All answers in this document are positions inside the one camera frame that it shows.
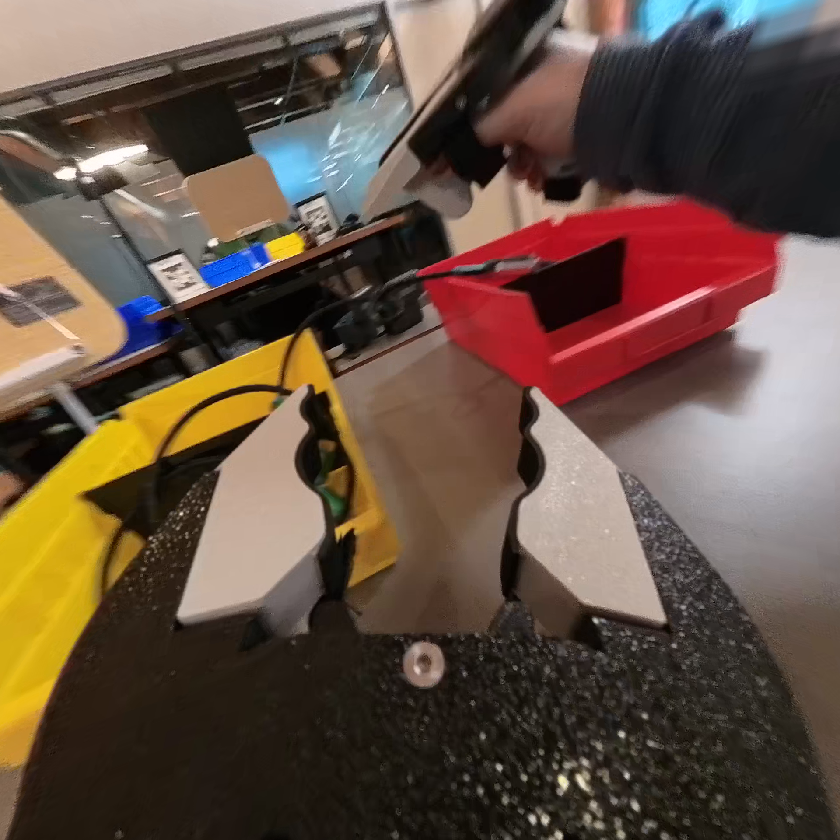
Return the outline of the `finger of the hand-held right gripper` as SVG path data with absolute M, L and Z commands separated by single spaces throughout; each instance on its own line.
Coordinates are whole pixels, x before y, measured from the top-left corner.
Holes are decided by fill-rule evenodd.
M 406 181 L 404 192 L 443 218 L 462 218 L 473 205 L 470 184 L 450 170 L 423 168 Z
M 392 210 L 423 168 L 410 148 L 393 148 L 385 154 L 367 187 L 361 210 L 363 220 L 373 220 Z

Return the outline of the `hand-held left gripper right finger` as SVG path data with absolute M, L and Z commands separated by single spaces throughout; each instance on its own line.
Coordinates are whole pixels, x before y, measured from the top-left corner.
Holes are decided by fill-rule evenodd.
M 616 465 L 536 386 L 522 392 L 518 474 L 500 560 L 507 602 L 547 635 L 594 620 L 649 632 L 669 621 Z

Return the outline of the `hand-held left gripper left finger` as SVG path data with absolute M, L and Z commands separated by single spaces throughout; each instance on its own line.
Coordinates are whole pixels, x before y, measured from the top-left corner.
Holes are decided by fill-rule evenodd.
M 196 627 L 252 617 L 272 636 L 303 630 L 325 593 L 332 514 L 320 471 L 316 392 L 303 385 L 226 457 L 175 619 Z

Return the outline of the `red plastic bin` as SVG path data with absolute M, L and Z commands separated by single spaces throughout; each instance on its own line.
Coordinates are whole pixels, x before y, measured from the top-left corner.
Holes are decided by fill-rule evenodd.
M 614 238 L 626 239 L 623 301 L 555 332 L 501 287 Z M 449 340 L 555 405 L 729 329 L 769 296 L 781 236 L 688 201 L 548 219 L 423 270 Z

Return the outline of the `yellow plastic bin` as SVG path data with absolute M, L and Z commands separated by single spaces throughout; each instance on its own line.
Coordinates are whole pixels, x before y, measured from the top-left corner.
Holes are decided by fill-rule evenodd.
M 186 411 L 237 385 L 277 383 L 289 339 L 195 374 L 128 405 L 103 423 L 2 517 L 1 764 L 26 762 L 44 706 L 71 649 L 101 600 L 104 555 L 119 520 L 87 491 L 146 467 Z M 402 547 L 354 435 L 331 370 L 311 331 L 294 348 L 285 380 L 329 395 L 332 417 L 353 461 L 352 518 L 337 527 L 356 535 L 350 586 L 396 562 Z M 167 454 L 252 424 L 268 414 L 269 395 L 213 406 L 183 429 Z

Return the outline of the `person's right forearm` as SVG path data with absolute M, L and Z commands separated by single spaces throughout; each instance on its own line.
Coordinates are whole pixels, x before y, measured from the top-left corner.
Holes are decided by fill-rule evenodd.
M 838 238 L 838 23 L 784 22 L 727 28 L 716 10 L 655 40 L 603 40 L 574 118 L 577 171 L 766 232 Z

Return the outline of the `person's right hand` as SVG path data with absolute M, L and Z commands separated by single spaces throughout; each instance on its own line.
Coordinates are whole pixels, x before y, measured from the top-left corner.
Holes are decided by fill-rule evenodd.
M 576 113 L 596 45 L 555 45 L 476 124 L 478 141 L 503 147 L 511 177 L 534 193 L 543 190 L 546 164 L 574 159 Z

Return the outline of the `framed fiducial marker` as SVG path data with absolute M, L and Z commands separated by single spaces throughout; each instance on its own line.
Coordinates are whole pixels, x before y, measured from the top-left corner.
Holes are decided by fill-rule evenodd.
M 181 305 L 211 290 L 200 271 L 181 250 L 151 259 L 146 267 L 171 304 Z
M 297 202 L 295 208 L 316 246 L 326 245 L 338 236 L 340 221 L 327 193 L 321 192 L 305 198 Z

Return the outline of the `black battery charger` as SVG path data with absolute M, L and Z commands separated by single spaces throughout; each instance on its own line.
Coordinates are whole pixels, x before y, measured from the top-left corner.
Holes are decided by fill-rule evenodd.
M 382 293 L 375 306 L 385 336 L 403 334 L 424 321 L 422 293 L 422 287 L 417 284 L 394 287 Z
M 343 346 L 343 355 L 354 358 L 367 349 L 380 334 L 375 310 L 368 303 L 351 307 L 333 326 L 336 340 Z

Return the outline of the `black divider of yellow bin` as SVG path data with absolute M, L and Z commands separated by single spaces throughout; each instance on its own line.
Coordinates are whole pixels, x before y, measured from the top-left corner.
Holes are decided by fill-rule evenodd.
M 85 498 L 101 511 L 125 523 L 128 530 L 148 538 L 184 495 L 221 463 L 220 455 L 147 465 L 95 487 Z

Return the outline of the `cardboard panel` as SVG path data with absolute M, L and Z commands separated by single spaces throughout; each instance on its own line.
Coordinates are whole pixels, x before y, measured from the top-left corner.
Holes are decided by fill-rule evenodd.
M 188 175 L 184 187 L 211 235 L 222 242 L 283 224 L 291 215 L 268 160 L 260 154 Z

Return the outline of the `black divider of red bin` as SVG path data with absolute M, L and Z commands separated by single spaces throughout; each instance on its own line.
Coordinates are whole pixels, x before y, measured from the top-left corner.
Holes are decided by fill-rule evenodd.
M 627 240 L 602 245 L 531 270 L 501 288 L 528 297 L 546 333 L 582 321 L 623 301 Z

